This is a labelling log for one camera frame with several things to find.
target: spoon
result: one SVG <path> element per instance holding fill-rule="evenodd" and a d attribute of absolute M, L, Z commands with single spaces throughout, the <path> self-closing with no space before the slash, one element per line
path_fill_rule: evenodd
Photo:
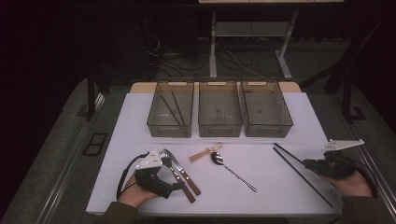
<path fill-rule="evenodd" d="M 240 181 L 242 181 L 242 183 L 244 183 L 246 186 L 248 186 L 250 189 L 252 189 L 254 192 L 257 192 L 257 189 L 254 188 L 251 184 L 249 184 L 246 180 L 244 180 L 241 176 L 239 176 L 238 174 L 236 174 L 234 171 L 232 171 L 230 168 L 228 168 L 228 166 L 224 165 L 224 161 L 222 159 L 222 157 L 220 156 L 220 154 L 218 152 L 212 152 L 212 154 L 210 154 L 210 157 L 212 158 L 212 161 L 216 164 L 216 165 L 222 165 L 224 166 L 224 168 L 226 168 L 228 171 L 231 172 L 231 174 L 235 175 L 236 178 L 238 178 Z"/>
<path fill-rule="evenodd" d="M 221 143 L 221 142 L 217 142 L 215 145 L 213 145 L 212 148 L 210 148 L 210 149 L 209 149 L 209 148 L 206 148 L 205 151 L 200 152 L 200 153 L 197 153 L 197 154 L 195 154 L 195 155 L 193 155 L 193 156 L 190 156 L 190 157 L 189 157 L 189 160 L 190 160 L 190 162 L 196 161 L 196 160 L 200 159 L 201 157 L 203 157 L 204 155 L 210 154 L 210 153 L 212 153 L 213 151 L 219 150 L 219 149 L 221 149 L 221 148 L 222 148 L 222 143 Z"/>

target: knife handle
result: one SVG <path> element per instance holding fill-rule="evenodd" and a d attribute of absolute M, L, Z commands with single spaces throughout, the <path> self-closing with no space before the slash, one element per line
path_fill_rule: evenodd
<path fill-rule="evenodd" d="M 189 183 L 189 185 L 190 185 L 192 191 L 194 191 L 195 195 L 200 195 L 201 191 L 198 189 L 198 187 L 195 185 L 195 183 L 191 180 L 189 175 L 187 175 L 187 173 L 184 170 L 181 170 L 180 173 L 181 173 L 181 175 L 183 175 L 183 177 L 187 181 L 187 183 Z"/>
<path fill-rule="evenodd" d="M 193 156 L 189 157 L 190 162 L 196 161 L 198 159 L 200 159 L 201 157 L 203 157 L 206 154 L 209 154 L 211 152 L 211 150 L 209 148 L 207 148 L 205 151 L 197 153 Z"/>
<path fill-rule="evenodd" d="M 175 177 L 175 179 L 176 179 L 176 181 L 178 183 L 184 183 L 179 175 L 175 174 L 174 172 L 172 172 L 172 174 L 174 175 L 174 177 Z M 190 203 L 195 202 L 194 196 L 192 195 L 192 193 L 190 192 L 190 190 L 187 188 L 186 185 L 183 185 L 183 187 L 181 189 L 183 190 L 184 194 L 186 194 L 186 196 L 189 199 Z"/>

